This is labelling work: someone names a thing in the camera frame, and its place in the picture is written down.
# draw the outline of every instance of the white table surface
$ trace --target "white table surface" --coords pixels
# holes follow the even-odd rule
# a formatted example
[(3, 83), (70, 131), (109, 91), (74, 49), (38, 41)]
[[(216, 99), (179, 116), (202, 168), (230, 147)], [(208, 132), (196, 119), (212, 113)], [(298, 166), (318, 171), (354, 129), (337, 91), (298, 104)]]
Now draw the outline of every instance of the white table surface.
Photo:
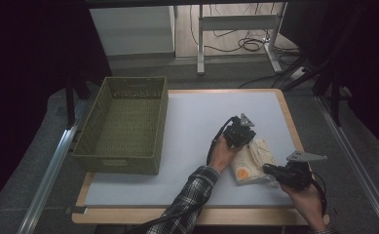
[[(158, 175), (95, 174), (85, 205), (165, 207), (187, 177), (206, 163), (210, 142), (232, 116), (244, 113), (280, 165), (295, 150), (277, 96), (272, 92), (170, 94)], [(212, 191), (207, 207), (291, 206), (288, 196), (269, 180), (239, 185), (231, 168)]]

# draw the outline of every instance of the cloth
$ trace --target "cloth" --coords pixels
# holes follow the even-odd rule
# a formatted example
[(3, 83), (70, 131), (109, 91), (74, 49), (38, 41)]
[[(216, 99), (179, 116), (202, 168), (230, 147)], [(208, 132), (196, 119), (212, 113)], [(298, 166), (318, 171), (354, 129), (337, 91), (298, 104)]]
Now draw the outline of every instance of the cloth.
[[(193, 208), (208, 201), (211, 191), (219, 179), (220, 173), (209, 166), (199, 167), (188, 177), (183, 189), (176, 196), (173, 203), (164, 211), (162, 216), (174, 215)], [(196, 219), (202, 208), (190, 214), (166, 222), (155, 224), (149, 228), (147, 234), (189, 234), (195, 228)], [(328, 226), (323, 232), (310, 232), (316, 234), (338, 234), (334, 228)]]
[(243, 184), (267, 176), (262, 169), (264, 164), (278, 165), (265, 140), (259, 138), (244, 146), (235, 156), (231, 166), (237, 183)]

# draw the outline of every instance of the plaid shirt sleeve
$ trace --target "plaid shirt sleeve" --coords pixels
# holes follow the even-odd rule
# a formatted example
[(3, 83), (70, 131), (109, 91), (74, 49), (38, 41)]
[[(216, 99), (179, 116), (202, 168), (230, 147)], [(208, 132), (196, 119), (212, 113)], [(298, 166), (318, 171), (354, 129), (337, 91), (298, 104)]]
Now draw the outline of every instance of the plaid shirt sleeve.
[[(211, 190), (219, 179), (219, 172), (212, 167), (201, 166), (188, 178), (183, 189), (174, 199), (173, 203), (164, 211), (162, 216), (174, 215), (188, 210), (196, 205), (205, 203)], [(202, 209), (185, 214), (150, 227), (148, 234), (191, 233), (195, 227), (196, 219)]]

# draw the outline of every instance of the metal frame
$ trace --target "metal frame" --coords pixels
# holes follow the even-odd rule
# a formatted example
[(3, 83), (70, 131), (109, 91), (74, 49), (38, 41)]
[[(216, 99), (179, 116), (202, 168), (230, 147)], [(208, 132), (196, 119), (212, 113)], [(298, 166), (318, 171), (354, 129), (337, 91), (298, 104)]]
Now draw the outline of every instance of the metal frame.
[(280, 31), (285, 6), (286, 2), (283, 2), (276, 15), (204, 17), (203, 5), (199, 5), (198, 75), (205, 74), (204, 31), (250, 29), (273, 29), (270, 38), (265, 39), (264, 47), (274, 71), (281, 73), (281, 66), (274, 55), (274, 44)]
[(377, 216), (379, 218), (379, 191), (377, 187), (374, 185), (374, 182), (372, 181), (371, 177), (368, 175), (368, 172), (362, 165), (362, 162), (360, 161), (359, 156), (356, 153), (356, 150), (348, 141), (344, 131), (341, 129), (340, 126), (338, 126), (335, 123), (333, 118), (331, 118), (331, 116), (328, 114), (330, 110), (328, 103), (325, 100), (325, 97), (315, 97), (315, 99), (322, 110), (323, 117), (325, 118), (326, 123), (328, 124), (332, 133), (334, 134), (335, 138), (340, 144), (341, 149), (343, 150), (344, 155), (346, 156), (351, 169), (353, 170), (354, 174), (359, 180), (359, 183), (362, 189), (364, 190), (366, 197), (368, 198), (369, 202), (371, 203), (374, 211), (377, 213)]
[(76, 107), (76, 120), (70, 129), (64, 131), (61, 140), (57, 146), (56, 152), (53, 155), (52, 161), (49, 164), (46, 172), (44, 173), (43, 179), (37, 188), (31, 204), (25, 213), (24, 219), (19, 227), (18, 234), (22, 233), (33, 233), (37, 225), (38, 219), (40, 218), (41, 212), (46, 205), (47, 199), (49, 198), (50, 192), (55, 184), (56, 178), (58, 176), (59, 170), (62, 163), (64, 162), (65, 155), (67, 154), (68, 148), (72, 139), (74, 138), (80, 120), (83, 117), (83, 113), (86, 109), (86, 101), (80, 100)]

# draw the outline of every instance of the person's hand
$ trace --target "person's hand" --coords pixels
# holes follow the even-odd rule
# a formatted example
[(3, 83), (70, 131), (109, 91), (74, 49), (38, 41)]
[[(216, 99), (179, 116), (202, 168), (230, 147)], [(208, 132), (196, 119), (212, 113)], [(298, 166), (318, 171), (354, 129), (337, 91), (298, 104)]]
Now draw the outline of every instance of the person's hand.
[(313, 184), (302, 191), (294, 190), (282, 184), (281, 189), (288, 194), (296, 210), (307, 220), (313, 231), (325, 230), (325, 223), (322, 218), (321, 196)]
[(234, 160), (235, 155), (237, 155), (240, 150), (241, 147), (229, 147), (226, 143), (225, 137), (221, 135), (213, 148), (209, 166), (222, 172), (232, 160)]

